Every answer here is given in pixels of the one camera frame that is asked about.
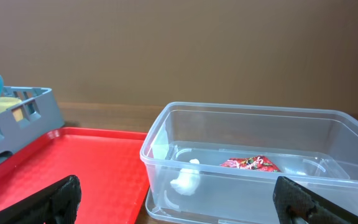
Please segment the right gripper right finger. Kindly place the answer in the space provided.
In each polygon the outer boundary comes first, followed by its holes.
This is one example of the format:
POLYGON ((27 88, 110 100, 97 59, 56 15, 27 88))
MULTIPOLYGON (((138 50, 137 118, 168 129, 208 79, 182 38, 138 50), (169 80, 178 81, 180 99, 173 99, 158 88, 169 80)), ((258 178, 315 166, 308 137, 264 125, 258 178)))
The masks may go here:
POLYGON ((280 224, 358 223, 357 215, 285 176, 277 178, 273 203, 280 224))

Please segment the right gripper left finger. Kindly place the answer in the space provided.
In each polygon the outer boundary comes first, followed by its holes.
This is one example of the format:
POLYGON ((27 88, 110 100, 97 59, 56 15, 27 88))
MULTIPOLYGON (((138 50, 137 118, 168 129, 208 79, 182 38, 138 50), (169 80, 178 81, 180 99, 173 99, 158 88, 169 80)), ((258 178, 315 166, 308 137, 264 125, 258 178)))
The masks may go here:
POLYGON ((80 202, 80 180, 69 175, 1 210, 0 224, 74 224, 80 202))

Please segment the red snack wrapper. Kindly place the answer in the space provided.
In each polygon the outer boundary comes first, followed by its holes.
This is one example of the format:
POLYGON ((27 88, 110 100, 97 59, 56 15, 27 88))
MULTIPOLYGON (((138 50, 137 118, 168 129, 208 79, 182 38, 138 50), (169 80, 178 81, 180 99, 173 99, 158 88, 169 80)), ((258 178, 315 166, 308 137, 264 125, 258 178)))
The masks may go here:
POLYGON ((223 162, 221 164, 221 167, 245 170, 258 170, 264 172, 281 172, 281 170, 265 156, 230 158, 227 161, 223 162))

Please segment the white tissue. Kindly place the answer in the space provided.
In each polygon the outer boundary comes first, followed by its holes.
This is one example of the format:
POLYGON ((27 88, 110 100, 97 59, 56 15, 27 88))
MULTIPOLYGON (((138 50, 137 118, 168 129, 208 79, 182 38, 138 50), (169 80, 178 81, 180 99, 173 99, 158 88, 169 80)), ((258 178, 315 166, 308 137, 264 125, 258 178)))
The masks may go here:
POLYGON ((170 185, 178 194, 191 196, 199 187, 200 180, 199 170, 181 169, 178 177, 170 181, 170 185))

